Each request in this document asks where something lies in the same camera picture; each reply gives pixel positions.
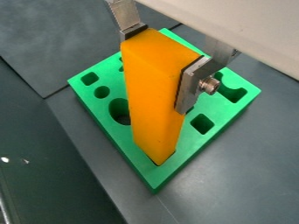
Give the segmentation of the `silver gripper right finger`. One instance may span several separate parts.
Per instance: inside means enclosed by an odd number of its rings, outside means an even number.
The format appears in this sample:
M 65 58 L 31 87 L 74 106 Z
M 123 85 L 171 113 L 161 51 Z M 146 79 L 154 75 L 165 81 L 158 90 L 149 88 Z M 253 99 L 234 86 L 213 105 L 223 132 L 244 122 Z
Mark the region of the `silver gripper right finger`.
M 175 100 L 175 110 L 182 115 L 194 106 L 202 93 L 217 93 L 221 82 L 214 78 L 214 74 L 241 55 L 236 47 L 210 36 L 206 37 L 205 52 L 209 56 L 202 55 L 182 70 Z

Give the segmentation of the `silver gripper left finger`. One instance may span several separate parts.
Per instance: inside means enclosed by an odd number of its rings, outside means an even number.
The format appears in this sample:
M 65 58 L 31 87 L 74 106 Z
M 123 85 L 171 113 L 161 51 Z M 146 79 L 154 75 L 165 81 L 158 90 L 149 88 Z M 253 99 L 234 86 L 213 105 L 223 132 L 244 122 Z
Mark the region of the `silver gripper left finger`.
M 117 22 L 121 41 L 131 39 L 149 25 L 142 22 L 135 0 L 105 0 Z

